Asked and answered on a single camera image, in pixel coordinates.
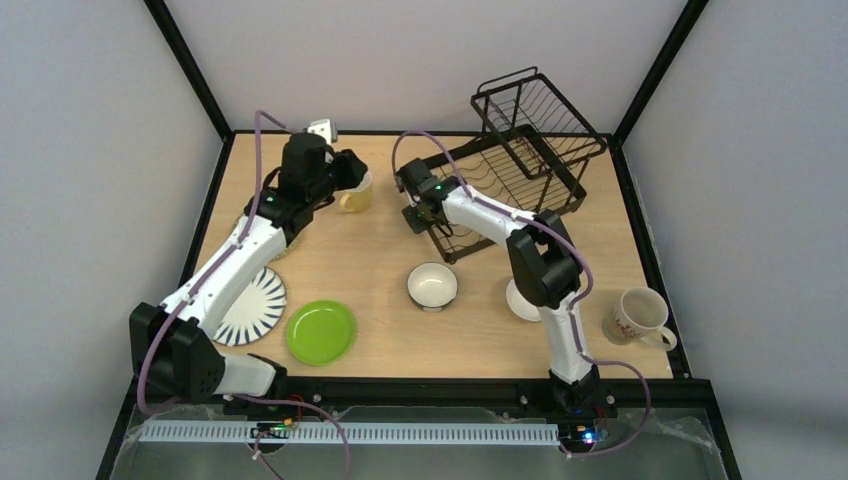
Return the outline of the black wire dish rack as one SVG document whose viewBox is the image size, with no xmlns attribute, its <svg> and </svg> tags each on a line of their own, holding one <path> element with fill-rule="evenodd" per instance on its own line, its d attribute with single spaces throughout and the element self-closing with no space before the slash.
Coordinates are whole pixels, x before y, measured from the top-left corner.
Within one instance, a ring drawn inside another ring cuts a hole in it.
<svg viewBox="0 0 848 480">
<path fill-rule="evenodd" d="M 481 83 L 470 98 L 480 131 L 450 150 L 424 159 L 431 174 L 460 172 L 479 192 L 513 208 L 559 215 L 587 196 L 581 184 L 590 159 L 607 143 L 537 67 Z"/>
</svg>

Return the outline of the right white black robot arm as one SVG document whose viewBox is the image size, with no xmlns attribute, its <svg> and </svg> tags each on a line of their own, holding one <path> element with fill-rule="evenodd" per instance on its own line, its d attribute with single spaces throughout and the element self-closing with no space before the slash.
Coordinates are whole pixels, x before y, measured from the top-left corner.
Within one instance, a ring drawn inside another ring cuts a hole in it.
<svg viewBox="0 0 848 480">
<path fill-rule="evenodd" d="M 403 215 L 413 231 L 458 225 L 506 249 L 518 293 L 537 309 L 545 327 L 553 398 L 565 411 L 582 409 L 600 374 L 589 360 L 579 311 L 585 262 L 560 216 L 510 207 L 458 175 L 438 178 L 421 159 L 401 167 L 395 182 L 409 200 Z"/>
</svg>

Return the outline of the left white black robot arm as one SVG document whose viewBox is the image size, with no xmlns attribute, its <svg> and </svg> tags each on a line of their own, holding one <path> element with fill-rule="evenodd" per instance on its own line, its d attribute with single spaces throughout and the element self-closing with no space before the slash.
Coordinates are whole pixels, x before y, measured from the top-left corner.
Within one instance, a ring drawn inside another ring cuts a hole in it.
<svg viewBox="0 0 848 480">
<path fill-rule="evenodd" d="M 139 303 L 129 332 L 137 403 L 146 413 L 147 386 L 177 400 L 203 403 L 214 395 L 266 395 L 285 369 L 255 355 L 218 351 L 212 338 L 233 303 L 266 265 L 297 238 L 318 207 L 359 187 L 367 165 L 350 149 L 301 132 L 283 147 L 280 165 L 257 177 L 258 190 L 236 231 L 189 280 L 157 304 Z"/>
</svg>

